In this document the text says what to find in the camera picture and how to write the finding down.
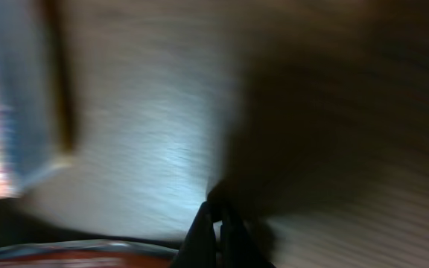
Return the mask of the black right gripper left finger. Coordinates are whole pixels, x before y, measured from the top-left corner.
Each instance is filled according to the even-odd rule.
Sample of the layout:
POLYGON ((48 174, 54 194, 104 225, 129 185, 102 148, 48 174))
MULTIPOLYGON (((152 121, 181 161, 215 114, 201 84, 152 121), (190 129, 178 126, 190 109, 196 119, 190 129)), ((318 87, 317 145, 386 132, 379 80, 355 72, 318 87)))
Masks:
POLYGON ((216 236, 212 219, 212 207, 204 202, 191 224, 170 268, 215 268, 216 236))

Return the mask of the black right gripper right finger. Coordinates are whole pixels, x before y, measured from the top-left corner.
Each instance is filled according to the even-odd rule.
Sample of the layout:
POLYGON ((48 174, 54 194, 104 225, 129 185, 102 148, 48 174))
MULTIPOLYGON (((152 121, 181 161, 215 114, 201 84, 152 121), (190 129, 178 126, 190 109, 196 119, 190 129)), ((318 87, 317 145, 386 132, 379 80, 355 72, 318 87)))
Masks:
POLYGON ((227 206, 221 215, 220 242, 224 268, 275 268, 262 255, 237 212, 227 206))

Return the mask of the orange Top chocolate bar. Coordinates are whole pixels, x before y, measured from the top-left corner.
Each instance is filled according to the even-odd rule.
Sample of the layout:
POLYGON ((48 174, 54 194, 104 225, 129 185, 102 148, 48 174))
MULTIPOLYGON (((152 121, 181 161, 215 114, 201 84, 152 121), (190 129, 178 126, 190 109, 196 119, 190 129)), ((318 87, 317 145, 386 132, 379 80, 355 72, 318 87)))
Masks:
POLYGON ((169 267, 177 250, 120 240, 29 243, 0 248, 0 267, 169 267))

